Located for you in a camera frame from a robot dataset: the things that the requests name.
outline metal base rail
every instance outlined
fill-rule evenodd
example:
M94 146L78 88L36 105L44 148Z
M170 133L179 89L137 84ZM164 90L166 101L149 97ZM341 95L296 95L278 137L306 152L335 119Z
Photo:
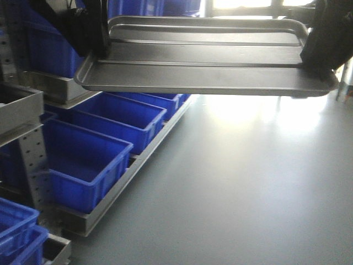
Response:
M196 95L192 95L180 107L180 109L174 114L174 116L165 124L163 129L152 140L152 142L147 146L147 148L139 156L133 157L135 158L135 161L131 164L126 173L111 188L109 193L90 214L80 213L70 208L58 207L57 210L59 212L59 216L61 218L64 230L84 237L87 237L91 233L91 231L95 228L100 219L104 216L104 214L109 210L112 204L120 196L122 191L127 187L127 185L137 174L137 172L146 163L151 154L161 144L161 142L168 135L171 129L184 115L184 113L189 108L191 102L194 100L195 97Z

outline floor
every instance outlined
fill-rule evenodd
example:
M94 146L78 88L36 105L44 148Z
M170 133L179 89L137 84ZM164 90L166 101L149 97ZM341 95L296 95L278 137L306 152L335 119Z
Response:
M72 265L352 265L353 104L198 96Z

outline blue plastic bin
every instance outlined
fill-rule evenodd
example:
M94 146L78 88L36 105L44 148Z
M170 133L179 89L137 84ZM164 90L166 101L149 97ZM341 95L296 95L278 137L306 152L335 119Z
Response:
M131 153L139 155L149 144L148 134L143 129L79 110L65 110L48 105L45 108L56 112L58 118L67 123L133 143Z
M43 135L55 201L90 213L125 173L132 143L59 120Z
M129 93L129 92L111 92L111 94L122 96L125 98L131 98L137 101L145 102L154 106L158 106L167 110L165 114L165 120L169 120L175 112L178 110L181 102L178 96L174 96L173 98L163 98L157 97L151 94L144 93Z
M40 226L30 229L29 243L8 257L0 259L1 265L42 265L43 244L48 238L48 231Z
M54 28L25 23L32 70L72 78L83 61L67 40Z
M183 97L182 97L183 103L184 103L185 101L187 101L187 100L190 98L190 96L191 96L191 94L183 94Z
M6 185L18 188L20 181L15 177L15 164L10 153L11 144L0 147L0 180Z
M165 0L164 16L200 16L201 0Z
M119 0L113 15L163 15L164 0Z
M184 94L170 94L170 93L148 93L148 95L169 99L175 102L176 110L183 104Z
M167 112L160 107L108 93L101 93L74 109L115 121L125 125L125 128L133 129L128 132L131 136L122 139L136 144L132 152L137 154L141 153L162 129L163 119Z
M10 256L30 240L39 212L0 198L0 257Z

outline stainless steel tray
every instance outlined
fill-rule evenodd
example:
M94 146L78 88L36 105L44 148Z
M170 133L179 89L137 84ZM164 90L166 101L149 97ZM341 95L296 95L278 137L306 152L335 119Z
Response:
M75 81L93 91L313 97L334 89L301 69L307 29L294 20L116 17L111 52Z
M60 104L67 104L86 93L72 78L41 72L25 72L26 85L44 92L44 98Z
M43 92L14 84L0 82L0 103L0 135L36 123L44 112Z

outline window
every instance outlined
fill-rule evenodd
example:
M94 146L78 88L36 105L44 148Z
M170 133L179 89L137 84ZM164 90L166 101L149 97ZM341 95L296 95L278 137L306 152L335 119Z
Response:
M302 6L308 3L311 3L311 0L284 0L284 6Z
M215 8L268 7L270 5L271 0L213 0Z

